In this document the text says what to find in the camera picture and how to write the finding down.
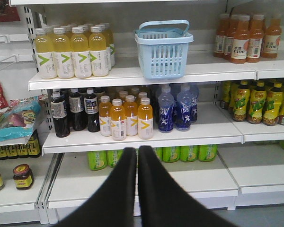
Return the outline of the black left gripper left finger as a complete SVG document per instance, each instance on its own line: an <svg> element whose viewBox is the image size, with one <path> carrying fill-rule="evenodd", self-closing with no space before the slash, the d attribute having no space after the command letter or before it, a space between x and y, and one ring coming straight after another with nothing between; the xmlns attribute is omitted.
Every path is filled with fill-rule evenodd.
<svg viewBox="0 0 284 227"><path fill-rule="evenodd" d="M97 191L78 209L59 221L58 227L133 227L137 155L123 154Z"/></svg>

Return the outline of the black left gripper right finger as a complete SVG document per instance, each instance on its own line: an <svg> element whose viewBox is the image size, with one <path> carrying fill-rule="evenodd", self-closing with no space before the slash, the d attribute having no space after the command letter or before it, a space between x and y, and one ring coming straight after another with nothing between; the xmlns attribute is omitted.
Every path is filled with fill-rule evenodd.
<svg viewBox="0 0 284 227"><path fill-rule="evenodd" d="M152 147L140 146L138 194L144 227L231 227L171 177Z"/></svg>

